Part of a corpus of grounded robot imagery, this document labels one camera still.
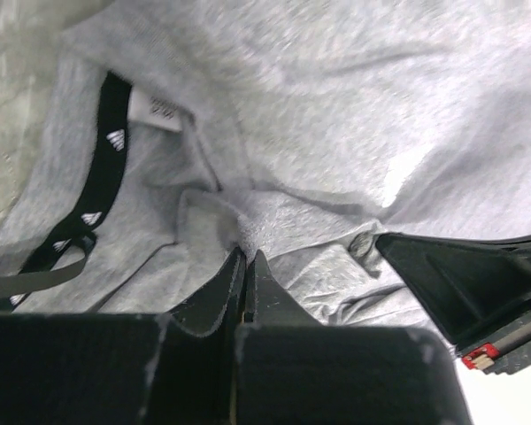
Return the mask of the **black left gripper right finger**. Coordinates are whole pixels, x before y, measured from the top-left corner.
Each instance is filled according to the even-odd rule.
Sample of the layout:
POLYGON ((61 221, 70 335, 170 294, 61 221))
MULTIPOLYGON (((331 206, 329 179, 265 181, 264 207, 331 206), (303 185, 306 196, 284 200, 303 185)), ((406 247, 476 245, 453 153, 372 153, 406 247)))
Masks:
POLYGON ((257 251, 245 275, 243 321, 272 326, 319 326, 294 298, 277 282, 266 255, 257 251))

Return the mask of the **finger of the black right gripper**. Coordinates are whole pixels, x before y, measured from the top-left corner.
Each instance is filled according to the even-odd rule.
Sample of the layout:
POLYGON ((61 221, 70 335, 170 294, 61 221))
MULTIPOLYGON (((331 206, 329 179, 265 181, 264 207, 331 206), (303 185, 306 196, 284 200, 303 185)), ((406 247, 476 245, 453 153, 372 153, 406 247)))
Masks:
POLYGON ((375 246, 459 350, 531 311, 531 235, 476 241, 386 233, 375 246))

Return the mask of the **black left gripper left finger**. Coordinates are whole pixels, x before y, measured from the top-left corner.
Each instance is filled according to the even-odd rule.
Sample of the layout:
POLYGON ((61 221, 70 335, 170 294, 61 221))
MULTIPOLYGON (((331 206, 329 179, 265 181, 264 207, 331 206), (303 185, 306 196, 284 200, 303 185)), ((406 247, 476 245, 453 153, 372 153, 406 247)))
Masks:
POLYGON ((235 248, 208 282, 170 311, 173 324, 194 337, 214 334, 228 313, 237 315, 245 271, 245 255, 235 248))

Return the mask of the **grey t-shirt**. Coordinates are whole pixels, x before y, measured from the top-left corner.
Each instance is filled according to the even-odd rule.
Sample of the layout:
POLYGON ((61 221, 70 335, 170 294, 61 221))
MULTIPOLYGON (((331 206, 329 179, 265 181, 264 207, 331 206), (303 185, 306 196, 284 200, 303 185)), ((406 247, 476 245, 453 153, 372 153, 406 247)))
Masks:
POLYGON ((531 234, 531 1, 116 1, 61 40, 0 274, 74 208, 110 73, 178 123, 112 130, 88 264, 17 313, 163 312, 239 246, 325 323, 426 327, 375 234, 531 234))

